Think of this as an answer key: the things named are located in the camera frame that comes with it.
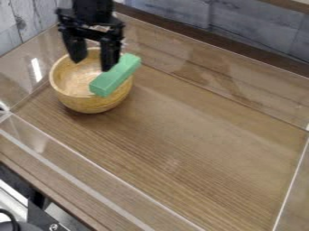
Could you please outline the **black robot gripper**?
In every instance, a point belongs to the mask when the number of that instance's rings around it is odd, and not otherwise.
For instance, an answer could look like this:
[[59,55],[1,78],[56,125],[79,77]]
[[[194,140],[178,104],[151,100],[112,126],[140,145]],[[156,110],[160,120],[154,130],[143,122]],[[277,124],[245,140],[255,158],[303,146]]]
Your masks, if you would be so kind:
[[100,41],[101,71],[118,64],[124,23],[114,18],[114,0],[71,0],[69,7],[56,8],[57,30],[68,56],[75,63],[87,57],[84,39]]

